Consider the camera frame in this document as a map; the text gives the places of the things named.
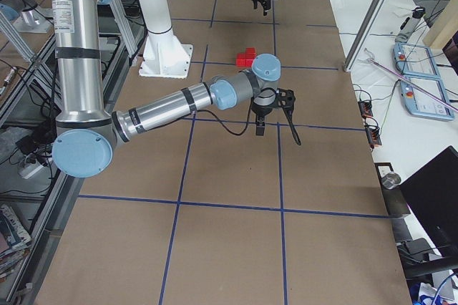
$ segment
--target metal cylinder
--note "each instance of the metal cylinder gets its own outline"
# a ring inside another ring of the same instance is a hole
[[[57,127],[107,126],[99,51],[98,0],[52,0],[62,91]]]
[[[421,275],[458,268],[458,256],[447,256],[430,262],[419,263],[404,269],[406,278],[411,279]]]
[[[206,84],[200,83],[148,105],[132,108],[124,113],[113,113],[114,126],[121,139],[128,142],[135,135],[172,122],[211,104],[212,99]]]

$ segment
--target blue tape line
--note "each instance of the blue tape line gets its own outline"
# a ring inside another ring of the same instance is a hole
[[[222,22],[224,24],[273,24],[272,22],[172,18],[173,21]]]
[[[121,196],[107,196],[107,195],[85,195],[80,194],[78,198],[91,198],[91,199],[102,199],[102,200],[114,200],[114,201],[132,201],[141,203],[165,203],[171,205],[177,205],[177,201],[173,200],[161,200],[161,199],[148,199],[148,198],[126,198]],[[192,201],[180,201],[180,205],[195,206],[195,207],[216,207],[216,208],[232,208],[236,210],[261,210],[269,212],[281,212],[281,208],[263,207],[263,206],[249,206],[249,205],[228,205],[224,203],[196,203]],[[315,214],[325,216],[343,216],[343,217],[357,217],[357,218],[375,218],[375,219],[391,219],[390,216],[383,216],[377,214],[363,214],[363,213],[345,213],[345,212],[331,212],[322,210],[299,210],[295,208],[284,208],[285,213],[301,213],[301,214]]]
[[[283,169],[281,164],[281,130],[277,122],[277,146],[278,146],[278,179],[280,188],[280,217],[281,217],[281,254],[283,262],[283,301],[288,305],[288,279],[286,269],[286,240],[285,240],[285,212],[283,202]]]
[[[123,201],[134,201],[140,203],[169,203],[176,204],[176,201],[173,200],[160,200],[160,199],[146,199],[146,198],[128,198],[125,196],[109,196],[109,195],[90,195],[90,194],[80,194],[78,198],[86,199],[100,199],[100,200],[123,200]]]
[[[216,2],[217,2],[217,0],[215,0],[215,3],[213,4],[212,21],[210,22],[210,28],[213,27],[213,20],[215,19]]]
[[[177,203],[177,207],[175,209],[175,216],[173,218],[172,233],[170,234],[169,248],[167,250],[167,259],[165,260],[164,276],[162,277],[162,286],[161,286],[161,289],[160,289],[160,296],[159,296],[159,305],[162,305],[162,302],[164,301],[165,284],[167,283],[167,276],[168,276],[168,271],[169,271],[170,258],[172,256],[173,241],[175,239],[175,232],[176,232],[176,229],[177,229],[178,213],[180,212],[180,201],[181,201],[181,196],[182,196],[182,192],[183,192],[183,186],[185,184],[187,162],[189,160],[191,143],[193,141],[194,124],[195,124],[195,121],[193,120],[193,123],[191,124],[189,140],[187,142],[185,165],[183,166],[183,172],[182,172],[181,182],[180,182],[180,192],[178,193],[178,199],[177,199],[177,202],[176,202]]]
[[[214,207],[214,208],[233,208],[237,210],[266,210],[269,212],[280,212],[280,208],[248,206],[248,205],[227,205],[224,203],[195,203],[192,201],[182,201],[181,205],[198,206],[198,207]]]
[[[337,67],[299,67],[299,66],[282,66],[285,69],[310,69],[310,70],[335,70],[338,71]]]
[[[287,212],[287,213],[319,214],[319,215],[325,215],[325,216],[357,217],[357,218],[373,218],[373,219],[391,219],[390,216],[383,216],[383,215],[378,215],[378,214],[328,212],[328,211],[325,211],[325,210],[295,210],[295,209],[292,209],[292,208],[285,208],[283,211]]]

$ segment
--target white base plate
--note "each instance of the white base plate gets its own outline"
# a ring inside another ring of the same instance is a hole
[[[46,17],[52,17],[52,9],[42,9],[40,10],[40,13],[42,13]],[[49,21],[44,21],[42,24],[36,27],[30,27],[28,26],[24,20],[21,17],[18,17],[17,20],[13,23],[14,28],[18,32],[21,33],[47,33],[49,29],[52,27],[51,22]]]
[[[181,44],[191,60],[193,55],[193,46]],[[161,70],[159,62],[156,59],[145,59],[140,67],[139,74],[144,77],[164,77],[164,78],[186,78],[189,72],[190,62],[178,62],[173,67]]]

